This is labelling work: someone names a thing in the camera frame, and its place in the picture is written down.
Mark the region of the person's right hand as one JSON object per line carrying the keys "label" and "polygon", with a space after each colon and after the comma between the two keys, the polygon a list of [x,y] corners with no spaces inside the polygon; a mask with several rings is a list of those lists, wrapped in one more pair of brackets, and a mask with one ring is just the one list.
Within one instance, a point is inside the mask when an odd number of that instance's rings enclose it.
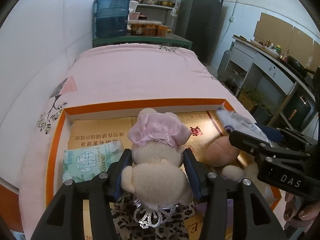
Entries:
{"label": "person's right hand", "polygon": [[285,193],[286,206],[284,220],[293,227],[303,227],[304,232],[307,232],[319,214],[319,202],[310,204],[298,211],[296,208],[296,200],[297,198],[293,194]]}

